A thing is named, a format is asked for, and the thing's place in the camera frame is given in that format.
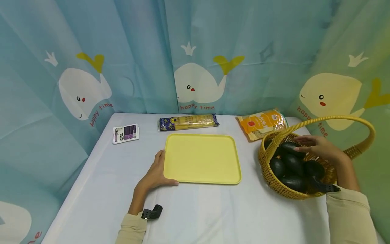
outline basket handle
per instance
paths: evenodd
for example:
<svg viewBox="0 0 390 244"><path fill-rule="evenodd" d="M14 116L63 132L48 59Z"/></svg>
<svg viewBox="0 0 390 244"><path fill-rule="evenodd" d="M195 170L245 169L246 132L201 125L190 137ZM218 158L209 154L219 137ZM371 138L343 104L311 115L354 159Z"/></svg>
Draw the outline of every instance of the basket handle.
<svg viewBox="0 0 390 244"><path fill-rule="evenodd" d="M362 118L359 118L359 117L340 116L340 115L320 117L320 118L309 119L309 120L303 121L303 122L301 122L299 124L293 125L293 126L287 128L287 129L281 131L280 133L278 133L278 135L274 137L274 139L272 140L271 144L268 146L268 148L266 150L267 160L268 161L271 160L271 158L272 158L273 154L275 153L276 149L278 148L279 144L289 134L291 134L294 131L296 131L297 129L302 128L304 126L307 126L309 124L313 124L313 123L316 123L316 122L319 122L319 121L325 121L325 120L328 120L328 119L349 119L349 120L354 120L354 121L360 122L363 125L367 126L368 129L370 130L370 134L368 135L368 137L366 139L364 139L359 144L344 150L344 152L348 154L349 152L352 152L353 149L357 149L357 151L358 151L357 153L355 153L353 155L349 155L348 154L351 157L351 159L354 159L357 156L359 156L360 154L362 154L374 142L375 135L376 135L375 128L374 128L374 126L370 122L368 122L365 119L362 119Z"/></svg>

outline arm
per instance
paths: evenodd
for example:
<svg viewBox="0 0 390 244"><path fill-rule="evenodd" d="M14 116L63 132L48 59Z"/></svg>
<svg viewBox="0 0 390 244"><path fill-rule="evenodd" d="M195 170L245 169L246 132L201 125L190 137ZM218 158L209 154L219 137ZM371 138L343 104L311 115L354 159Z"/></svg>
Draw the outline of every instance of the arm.
<svg viewBox="0 0 390 244"><path fill-rule="evenodd" d="M302 145L296 151L312 153L330 162L337 172L340 192L326 194L332 244L377 244L367 197L360 187L352 160L324 137L304 135L294 138Z"/></svg>
<svg viewBox="0 0 390 244"><path fill-rule="evenodd" d="M146 231L146 219L142 219L142 211L148 192L161 185L178 185L179 182L164 177L165 151L159 151L152 166L134 189L128 214L121 223L115 244L141 244Z"/></svg>

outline cartoon whale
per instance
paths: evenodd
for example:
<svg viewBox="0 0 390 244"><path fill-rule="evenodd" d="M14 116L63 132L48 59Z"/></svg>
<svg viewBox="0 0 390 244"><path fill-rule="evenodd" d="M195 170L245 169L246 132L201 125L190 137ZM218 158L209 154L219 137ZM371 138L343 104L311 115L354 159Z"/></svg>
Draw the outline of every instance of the cartoon whale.
<svg viewBox="0 0 390 244"><path fill-rule="evenodd" d="M306 81L300 92L301 102L317 117L351 115L360 117L369 108L390 103L390 94L380 95L381 81L372 81L372 91L363 108L353 112L362 83L349 76L320 73ZM326 121L334 130L345 130L353 121L332 119Z"/></svg>
<svg viewBox="0 0 390 244"><path fill-rule="evenodd" d="M30 213L17 205L0 201L0 243L21 243L31 228Z"/></svg>
<svg viewBox="0 0 390 244"><path fill-rule="evenodd" d="M244 56L237 56L230 62L224 56L216 56L213 59L221 66L223 71L223 78L219 85L202 66L195 63L187 63L181 66L174 73L177 101L181 103L190 101L211 103L217 101L225 91L227 74L239 65L244 58Z"/></svg>
<svg viewBox="0 0 390 244"><path fill-rule="evenodd" d="M58 87L62 100L71 114L79 120L86 120L95 105L110 98L112 91L101 73L103 55L96 55L95 60L85 53L79 53L76 57L87 60L99 72L100 82L88 72L68 68L62 73Z"/></svg>

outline wicker basket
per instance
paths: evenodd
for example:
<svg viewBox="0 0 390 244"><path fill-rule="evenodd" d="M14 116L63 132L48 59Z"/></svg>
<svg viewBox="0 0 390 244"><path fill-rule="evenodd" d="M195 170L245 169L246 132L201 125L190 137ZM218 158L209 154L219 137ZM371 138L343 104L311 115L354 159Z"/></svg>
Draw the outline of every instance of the wicker basket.
<svg viewBox="0 0 390 244"><path fill-rule="evenodd" d="M287 128L286 130L280 131L280 132L273 132L268 135L266 135L262 142L259 149L259 161L261 165L261 169L263 172L263 177L268 183L268 185L277 193L280 195L291 198L291 199L306 199L306 198L312 198L316 196L321 196L323 193L316 192L314 189L309 188L307 193L301 193L294 191L287 186L285 186L282 182L276 178L276 176L273 174L271 167L269 165L269 161L271 160L273 154L275 153L277 147L283 143L283 142L292 142L293 138L298 136L297 134L294 134L295 130L307 126L309 124L313 124L319 121L324 121L328 119L349 119L354 120L357 122L360 122L368 127L369 129L369 135L368 137L362 141L361 143L352 146L346 150L344 150L344 153L346 153L351 159L356 158L360 154L362 154L364 151L366 151L372 144L375 138L375 129L372 124L370 124L368 121L358 118L358 117L352 117L352 116L327 116L327 117L321 117L321 118L315 118L306 120L304 122L301 122L299 124L296 124L292 127ZM266 141L272 140L271 144L268 146L267 150L264 148L264 143ZM305 160L316 160L319 162L324 168L325 168L325 177L323 178L323 183L333 184L336 182L336 171L333 168L333 166L326 160L322 158L317 158L317 156L312 154L307 154L305 157Z"/></svg>

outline small packet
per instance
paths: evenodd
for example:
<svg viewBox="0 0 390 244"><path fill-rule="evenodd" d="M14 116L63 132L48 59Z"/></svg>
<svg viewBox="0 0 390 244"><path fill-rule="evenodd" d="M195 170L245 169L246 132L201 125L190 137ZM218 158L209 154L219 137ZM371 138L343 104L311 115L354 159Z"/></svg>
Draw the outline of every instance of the small packet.
<svg viewBox="0 0 390 244"><path fill-rule="evenodd" d="M262 139L270 132L288 127L285 117L278 109L240 116L237 119L251 141Z"/></svg>
<svg viewBox="0 0 390 244"><path fill-rule="evenodd" d="M126 141L139 140L140 128L138 124L126 125L121 127L114 127L113 144L118 144Z"/></svg>
<svg viewBox="0 0 390 244"><path fill-rule="evenodd" d="M218 126L215 114L202 114L159 119L160 131L187 130Z"/></svg>

